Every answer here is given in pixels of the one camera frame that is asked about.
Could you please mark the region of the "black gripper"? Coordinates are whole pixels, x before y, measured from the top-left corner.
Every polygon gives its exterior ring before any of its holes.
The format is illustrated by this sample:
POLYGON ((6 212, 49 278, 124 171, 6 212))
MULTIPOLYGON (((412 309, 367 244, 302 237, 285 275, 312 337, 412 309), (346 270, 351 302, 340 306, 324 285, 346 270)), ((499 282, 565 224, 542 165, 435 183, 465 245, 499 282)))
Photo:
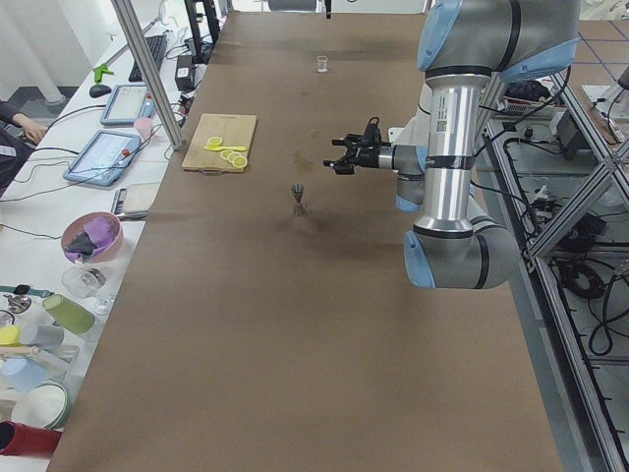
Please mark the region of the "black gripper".
MULTIPOLYGON (((327 19, 331 19, 332 1, 324 0, 324 13, 327 19)), ((336 160, 325 160, 324 167, 331 168, 336 175, 354 175, 355 165, 366 168, 379 167, 379 146, 362 146, 362 135, 347 134, 343 138, 331 141, 334 147, 344 147, 347 149, 357 148, 355 155, 345 154, 336 160)))

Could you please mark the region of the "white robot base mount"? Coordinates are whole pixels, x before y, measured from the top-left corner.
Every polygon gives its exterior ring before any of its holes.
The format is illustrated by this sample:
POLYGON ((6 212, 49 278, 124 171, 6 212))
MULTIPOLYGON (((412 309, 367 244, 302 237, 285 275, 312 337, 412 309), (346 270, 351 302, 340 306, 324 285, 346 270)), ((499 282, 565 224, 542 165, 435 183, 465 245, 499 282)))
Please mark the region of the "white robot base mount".
POLYGON ((430 88, 423 86, 415 116, 404 127, 391 127, 387 132, 396 150, 406 151, 416 158, 421 173, 424 173, 426 169, 431 98, 430 88))

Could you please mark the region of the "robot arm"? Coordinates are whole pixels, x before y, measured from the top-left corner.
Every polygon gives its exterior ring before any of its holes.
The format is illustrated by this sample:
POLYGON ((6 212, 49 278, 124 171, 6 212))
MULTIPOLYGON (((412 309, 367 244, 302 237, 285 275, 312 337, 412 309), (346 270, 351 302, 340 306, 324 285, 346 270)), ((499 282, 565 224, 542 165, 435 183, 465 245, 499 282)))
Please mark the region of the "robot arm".
POLYGON ((404 238, 410 281, 421 288, 486 289, 516 270, 515 237, 471 191, 481 96, 492 76, 510 84, 568 68, 576 55, 577 1, 437 1, 429 10, 417 66, 430 92, 425 130, 411 145, 385 142, 376 118, 340 140, 339 175, 357 167, 396 172, 396 204, 418 214, 404 238))

